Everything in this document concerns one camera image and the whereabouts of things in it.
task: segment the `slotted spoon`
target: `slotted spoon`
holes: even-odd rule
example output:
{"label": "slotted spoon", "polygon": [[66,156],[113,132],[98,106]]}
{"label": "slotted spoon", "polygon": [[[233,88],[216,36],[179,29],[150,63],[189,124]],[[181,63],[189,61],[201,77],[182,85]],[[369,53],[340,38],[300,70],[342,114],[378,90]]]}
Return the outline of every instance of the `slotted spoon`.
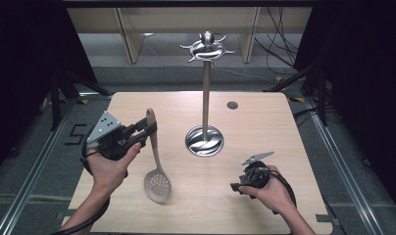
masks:
{"label": "slotted spoon", "polygon": [[[146,120],[148,125],[156,122],[155,113],[151,108],[147,109]],[[172,185],[170,178],[165,173],[159,160],[157,132],[150,135],[150,143],[152,145],[156,169],[146,174],[143,185],[146,195],[155,203],[162,204],[171,197]]]}

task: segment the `human hand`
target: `human hand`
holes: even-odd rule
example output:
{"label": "human hand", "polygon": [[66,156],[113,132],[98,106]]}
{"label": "human hand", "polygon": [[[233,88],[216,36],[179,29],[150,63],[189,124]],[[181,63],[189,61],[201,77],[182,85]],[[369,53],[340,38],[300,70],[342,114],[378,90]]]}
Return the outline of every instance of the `human hand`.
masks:
{"label": "human hand", "polygon": [[112,193],[123,183],[128,165],[140,152],[141,145],[136,143],[128,149],[127,153],[118,161],[104,158],[95,150],[88,150],[88,164],[94,178],[92,191],[99,192],[105,197],[110,197]]}
{"label": "human hand", "polygon": [[[267,167],[270,170],[279,172],[274,165],[267,165]],[[270,177],[268,184],[262,189],[240,186],[239,190],[244,194],[258,198],[268,209],[274,212],[282,213],[288,209],[295,208],[287,189],[274,176]]]}

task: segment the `spoon head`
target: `spoon head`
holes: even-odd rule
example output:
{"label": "spoon head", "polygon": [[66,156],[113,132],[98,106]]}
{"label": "spoon head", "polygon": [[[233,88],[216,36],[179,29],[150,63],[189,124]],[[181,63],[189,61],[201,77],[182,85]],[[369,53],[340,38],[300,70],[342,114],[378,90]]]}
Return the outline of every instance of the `spoon head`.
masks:
{"label": "spoon head", "polygon": [[160,169],[154,169],[147,173],[143,185],[146,195],[155,203],[162,204],[171,197],[171,181]]}

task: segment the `floor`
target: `floor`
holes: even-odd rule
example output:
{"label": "floor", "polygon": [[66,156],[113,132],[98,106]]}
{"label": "floor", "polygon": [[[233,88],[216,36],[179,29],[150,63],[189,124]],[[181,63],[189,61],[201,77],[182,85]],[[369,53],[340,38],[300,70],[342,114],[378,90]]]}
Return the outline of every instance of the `floor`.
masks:
{"label": "floor", "polygon": [[[283,44],[282,39],[277,38],[275,43],[278,46],[273,45],[272,50],[291,64],[293,58],[289,57],[288,50],[297,50],[301,35],[285,36],[288,42]],[[265,47],[271,46],[266,34],[256,37]],[[201,89],[202,63],[188,63],[188,51],[179,47],[197,41],[198,35],[149,35],[145,38],[138,61],[133,65],[127,63],[122,40],[117,34],[81,34],[80,39],[99,84],[106,89]],[[288,50],[281,49],[286,45]],[[236,52],[215,62],[212,90],[261,92],[296,72],[272,54],[268,55],[257,43],[251,63],[244,64],[235,34],[227,36],[224,46]],[[299,99],[303,98],[299,91],[303,81],[301,79],[281,91],[290,99],[293,114],[316,104],[315,96]],[[78,90],[84,94],[92,93],[82,86]],[[64,101],[62,109],[66,118],[58,132],[51,131],[49,104],[35,118],[18,143],[20,154],[8,158],[0,167],[0,224],[6,218],[13,218],[11,222],[14,225],[8,226],[11,228],[9,233],[47,234],[59,228],[83,170],[75,157],[80,151],[78,138],[70,136],[70,133],[85,133],[87,126],[96,122],[109,102],[110,97],[95,95],[74,103]],[[327,110],[327,127],[321,125],[315,112],[299,114],[295,118],[296,124],[329,214],[335,221],[332,234],[396,234],[396,206],[373,173],[372,166],[362,162],[365,156],[338,113],[331,107]],[[24,199],[24,202],[18,202],[18,199]]]}

